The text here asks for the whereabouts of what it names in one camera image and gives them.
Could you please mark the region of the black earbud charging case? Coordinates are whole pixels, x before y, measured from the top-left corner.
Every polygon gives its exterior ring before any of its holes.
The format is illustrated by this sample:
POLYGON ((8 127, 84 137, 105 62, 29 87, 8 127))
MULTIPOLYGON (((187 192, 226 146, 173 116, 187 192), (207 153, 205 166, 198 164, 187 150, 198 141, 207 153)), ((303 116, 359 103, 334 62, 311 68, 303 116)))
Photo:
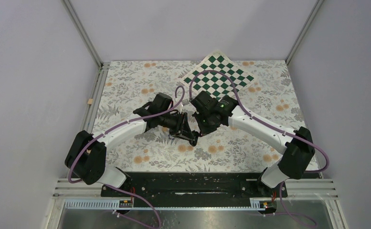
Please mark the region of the black earbud charging case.
POLYGON ((193 139, 190 141, 190 144, 192 146, 196 146, 197 143, 198 143, 199 137, 201 137, 201 134, 199 132, 197 132, 197 131, 193 131, 192 132, 192 135, 193 135, 193 139))

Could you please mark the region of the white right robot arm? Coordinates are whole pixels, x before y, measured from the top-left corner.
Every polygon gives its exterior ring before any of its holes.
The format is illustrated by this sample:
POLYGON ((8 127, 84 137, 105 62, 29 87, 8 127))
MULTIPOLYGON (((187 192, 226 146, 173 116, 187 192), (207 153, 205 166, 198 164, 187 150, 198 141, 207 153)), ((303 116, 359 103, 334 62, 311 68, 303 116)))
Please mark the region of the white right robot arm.
POLYGON ((217 100, 207 92, 201 92, 191 99, 191 104, 196 109, 193 117, 201 135, 208 135, 221 125, 233 127, 257 137, 282 154, 280 160, 260 175, 256 189, 261 196, 271 195, 282 181, 303 177, 315 153, 307 128, 294 130, 255 116, 227 95, 217 100))

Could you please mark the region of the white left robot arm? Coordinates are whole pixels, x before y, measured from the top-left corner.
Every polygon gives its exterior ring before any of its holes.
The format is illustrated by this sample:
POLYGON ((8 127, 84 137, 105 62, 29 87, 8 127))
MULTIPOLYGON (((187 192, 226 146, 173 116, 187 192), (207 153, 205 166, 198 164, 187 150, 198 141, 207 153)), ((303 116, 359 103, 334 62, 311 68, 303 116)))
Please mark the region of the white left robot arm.
POLYGON ((153 101, 136 109, 128 121, 99 134, 79 132, 64 162, 69 174, 75 174, 87 185, 110 185, 119 196, 127 195, 131 184, 121 169, 106 164, 107 150, 157 126, 167 128, 171 137, 187 140, 191 146, 197 144, 200 136, 191 130, 187 113, 175 109, 170 96, 159 93, 153 101))

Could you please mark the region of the green white chessboard mat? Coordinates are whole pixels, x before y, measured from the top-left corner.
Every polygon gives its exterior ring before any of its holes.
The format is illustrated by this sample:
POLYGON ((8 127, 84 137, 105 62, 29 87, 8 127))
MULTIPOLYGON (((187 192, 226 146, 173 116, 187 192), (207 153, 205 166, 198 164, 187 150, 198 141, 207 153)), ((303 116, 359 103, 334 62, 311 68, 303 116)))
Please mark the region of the green white chessboard mat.
POLYGON ((206 56, 193 70, 185 74, 180 82, 188 88, 194 76, 206 70, 214 72, 205 72, 195 79, 191 88, 192 95, 205 91, 217 100, 225 95, 233 97, 233 86, 226 76, 230 77, 238 92, 256 82, 256 77, 252 73, 231 61, 221 51, 214 51, 206 56))

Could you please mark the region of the floral table mat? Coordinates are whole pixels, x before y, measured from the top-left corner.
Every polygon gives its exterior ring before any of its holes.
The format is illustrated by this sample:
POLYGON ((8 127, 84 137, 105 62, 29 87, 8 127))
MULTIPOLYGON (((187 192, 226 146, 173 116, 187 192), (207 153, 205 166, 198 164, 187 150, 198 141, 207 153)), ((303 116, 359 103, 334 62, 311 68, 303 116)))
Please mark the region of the floral table mat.
MULTIPOLYGON (((279 125, 305 125, 283 60, 236 61, 255 81, 239 92, 243 105, 279 125)), ((174 96, 181 78, 197 61, 117 61, 109 65, 93 131, 104 131, 126 120, 133 110, 157 93, 174 96)), ((221 126, 198 140, 171 139, 156 127, 107 152, 106 161, 124 171, 261 172, 281 155, 264 141, 234 127, 221 126)))

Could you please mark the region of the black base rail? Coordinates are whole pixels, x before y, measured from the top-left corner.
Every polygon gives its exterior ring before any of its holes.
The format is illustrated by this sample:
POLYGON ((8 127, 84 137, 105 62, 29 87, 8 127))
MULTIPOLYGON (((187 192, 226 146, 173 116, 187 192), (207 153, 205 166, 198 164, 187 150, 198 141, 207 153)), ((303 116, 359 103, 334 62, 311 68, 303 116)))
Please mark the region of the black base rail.
POLYGON ((285 185, 270 189, 259 173, 129 172, 120 187, 154 207, 247 207, 250 198, 286 198, 285 185))

